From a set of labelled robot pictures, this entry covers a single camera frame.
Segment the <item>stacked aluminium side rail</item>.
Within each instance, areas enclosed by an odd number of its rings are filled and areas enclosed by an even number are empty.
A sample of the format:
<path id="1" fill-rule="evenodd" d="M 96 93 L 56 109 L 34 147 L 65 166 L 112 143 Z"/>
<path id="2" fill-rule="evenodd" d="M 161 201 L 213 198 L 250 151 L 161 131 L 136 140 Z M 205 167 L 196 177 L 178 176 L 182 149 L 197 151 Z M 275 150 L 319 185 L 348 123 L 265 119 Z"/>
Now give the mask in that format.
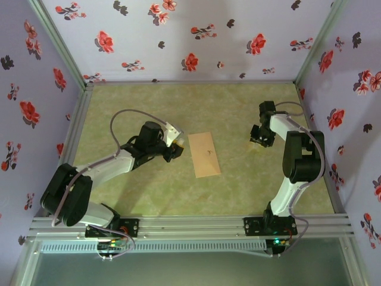
<path id="1" fill-rule="evenodd" d="M 80 137 L 84 127 L 86 115 L 92 98 L 94 84 L 89 84 L 79 94 L 76 107 L 71 115 L 68 133 L 64 142 L 63 152 L 58 164 L 73 164 L 76 158 Z"/>

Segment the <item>thin aluminium side rail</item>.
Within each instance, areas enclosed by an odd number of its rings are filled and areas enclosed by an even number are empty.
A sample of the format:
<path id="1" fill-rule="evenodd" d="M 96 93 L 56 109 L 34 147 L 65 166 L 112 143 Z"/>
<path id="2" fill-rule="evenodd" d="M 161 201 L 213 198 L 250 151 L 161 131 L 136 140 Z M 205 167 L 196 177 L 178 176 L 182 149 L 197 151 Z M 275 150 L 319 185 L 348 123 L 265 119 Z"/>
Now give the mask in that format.
<path id="1" fill-rule="evenodd" d="M 304 100 L 302 99 L 301 88 L 295 82 L 294 82 L 294 84 L 295 84 L 296 92 L 298 94 L 298 102 L 302 106 L 302 112 L 303 112 L 303 116 L 307 122 L 307 126 L 311 130 L 321 130 L 320 128 L 318 128 L 316 126 L 316 123 L 310 119 L 310 113 L 309 113 L 310 110 L 308 109 L 308 106 L 305 104 Z M 343 206 L 343 203 L 341 202 L 340 192 L 336 189 L 335 182 L 332 180 L 332 178 L 329 175 L 329 171 L 331 170 L 331 163 L 329 162 L 329 160 L 327 158 L 327 155 L 328 155 L 328 152 L 326 149 L 327 147 L 328 147 L 328 143 L 325 142 L 325 147 L 324 147 L 325 171 L 324 171 L 324 175 L 323 175 L 324 184 L 326 186 L 327 193 L 329 195 L 330 202 L 331 202 L 332 209 L 333 209 L 334 213 L 346 213 L 344 206 Z"/>

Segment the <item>aluminium frame post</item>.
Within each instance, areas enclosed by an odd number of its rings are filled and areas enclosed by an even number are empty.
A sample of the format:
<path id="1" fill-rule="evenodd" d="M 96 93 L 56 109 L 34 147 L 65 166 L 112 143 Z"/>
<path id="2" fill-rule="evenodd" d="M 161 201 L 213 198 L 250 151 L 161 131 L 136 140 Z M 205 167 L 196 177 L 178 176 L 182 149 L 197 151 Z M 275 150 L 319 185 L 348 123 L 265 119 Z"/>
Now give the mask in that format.
<path id="1" fill-rule="evenodd" d="M 45 29 L 46 33 L 54 44 L 55 49 L 61 56 L 66 67 L 69 69 L 69 72 L 76 81 L 77 85 L 82 91 L 85 91 L 86 84 L 82 78 L 82 75 L 80 74 L 80 70 L 74 58 L 72 57 L 64 39 L 58 31 L 56 24 L 54 23 L 52 17 L 49 15 L 46 6 L 43 4 L 42 0 L 27 0 L 27 2 L 30 4 L 32 10 L 37 15 L 41 25 Z"/>
<path id="2" fill-rule="evenodd" d="M 345 6 L 349 0 L 334 0 L 330 8 L 330 12 L 325 19 L 314 43 L 311 47 L 310 52 L 308 53 L 303 65 L 301 66 L 297 77 L 294 80 L 294 85 L 297 86 L 301 83 L 304 76 L 307 75 L 309 66 L 313 62 L 314 57 L 318 53 L 319 49 L 323 45 L 324 40 L 327 38 L 330 31 L 334 28 L 336 22 L 340 19 L 342 11 L 345 9 Z"/>

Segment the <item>tan paper envelope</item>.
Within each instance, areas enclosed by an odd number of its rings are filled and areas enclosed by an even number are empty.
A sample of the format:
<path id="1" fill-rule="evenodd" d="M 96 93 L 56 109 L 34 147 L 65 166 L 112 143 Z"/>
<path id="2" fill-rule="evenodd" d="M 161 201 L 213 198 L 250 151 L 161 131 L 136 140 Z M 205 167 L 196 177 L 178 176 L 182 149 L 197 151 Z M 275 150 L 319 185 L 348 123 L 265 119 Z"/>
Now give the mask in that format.
<path id="1" fill-rule="evenodd" d="M 196 178 L 220 175 L 220 165 L 211 132 L 188 135 Z"/>

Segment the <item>wide aluminium frame beam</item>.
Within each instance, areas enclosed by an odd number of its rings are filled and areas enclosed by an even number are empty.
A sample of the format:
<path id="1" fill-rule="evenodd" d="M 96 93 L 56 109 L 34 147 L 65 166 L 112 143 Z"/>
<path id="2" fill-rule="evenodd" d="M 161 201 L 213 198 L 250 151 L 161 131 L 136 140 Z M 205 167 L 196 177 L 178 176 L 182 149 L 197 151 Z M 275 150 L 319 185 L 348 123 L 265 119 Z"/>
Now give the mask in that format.
<path id="1" fill-rule="evenodd" d="M 142 216 L 136 240 L 245 240 L 273 239 L 276 236 L 247 237 L 243 218 L 249 216 Z M 298 234 L 279 238 L 340 238 L 354 236 L 346 214 L 303 215 L 296 220 Z"/>

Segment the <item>short aluminium frame leg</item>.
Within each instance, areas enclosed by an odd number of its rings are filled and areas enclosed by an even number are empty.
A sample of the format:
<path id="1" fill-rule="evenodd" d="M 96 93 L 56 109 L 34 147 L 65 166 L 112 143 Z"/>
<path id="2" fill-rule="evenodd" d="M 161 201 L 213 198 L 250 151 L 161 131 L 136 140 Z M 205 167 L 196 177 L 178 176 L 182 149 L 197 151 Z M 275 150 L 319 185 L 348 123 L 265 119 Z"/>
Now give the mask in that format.
<path id="1" fill-rule="evenodd" d="M 26 241 L 24 243 L 10 286 L 31 286 L 40 249 L 40 241 Z"/>
<path id="2" fill-rule="evenodd" d="M 351 286 L 367 286 L 367 280 L 364 276 L 353 239 L 350 237 L 340 237 L 339 241 Z"/>

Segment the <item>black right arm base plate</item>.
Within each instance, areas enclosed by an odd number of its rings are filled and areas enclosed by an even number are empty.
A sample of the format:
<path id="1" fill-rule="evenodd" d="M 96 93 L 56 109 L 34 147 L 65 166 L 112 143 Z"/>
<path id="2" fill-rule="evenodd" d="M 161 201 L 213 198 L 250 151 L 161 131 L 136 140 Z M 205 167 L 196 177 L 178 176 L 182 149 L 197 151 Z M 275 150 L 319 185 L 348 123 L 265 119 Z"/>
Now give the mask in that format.
<path id="1" fill-rule="evenodd" d="M 245 217 L 243 227 L 247 237 L 253 236 L 294 236 L 298 234 L 292 216 L 265 219 L 264 217 Z"/>

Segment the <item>thin aluminium frame rail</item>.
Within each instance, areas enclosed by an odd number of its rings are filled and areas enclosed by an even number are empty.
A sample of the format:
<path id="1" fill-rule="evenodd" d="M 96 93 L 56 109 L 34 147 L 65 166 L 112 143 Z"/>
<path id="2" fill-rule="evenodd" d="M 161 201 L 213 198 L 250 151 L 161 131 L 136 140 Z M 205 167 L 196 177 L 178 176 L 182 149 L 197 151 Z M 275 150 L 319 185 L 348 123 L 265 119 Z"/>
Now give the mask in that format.
<path id="1" fill-rule="evenodd" d="M 123 85 L 219 85 L 219 84 L 248 84 L 248 85 L 281 85 L 281 84 L 295 84 L 294 80 L 247 80 L 246 78 L 238 80 L 157 80 L 157 81 L 99 81 L 94 83 L 87 83 L 86 87 L 95 86 L 123 86 Z"/>

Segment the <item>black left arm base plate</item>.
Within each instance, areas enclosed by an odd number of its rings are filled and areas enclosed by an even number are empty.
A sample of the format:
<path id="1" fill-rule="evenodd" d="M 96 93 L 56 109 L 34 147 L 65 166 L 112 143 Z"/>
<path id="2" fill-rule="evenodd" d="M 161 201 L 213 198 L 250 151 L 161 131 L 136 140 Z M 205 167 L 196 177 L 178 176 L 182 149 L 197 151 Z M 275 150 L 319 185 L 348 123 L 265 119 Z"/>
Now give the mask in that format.
<path id="1" fill-rule="evenodd" d="M 86 238 L 125 238 L 125 236 L 116 234 L 113 231 L 122 232 L 130 235 L 132 238 L 138 237 L 139 231 L 139 219 L 137 218 L 119 218 L 114 219 L 108 226 L 105 226 L 105 230 L 101 230 L 94 226 L 87 226 L 85 230 Z"/>

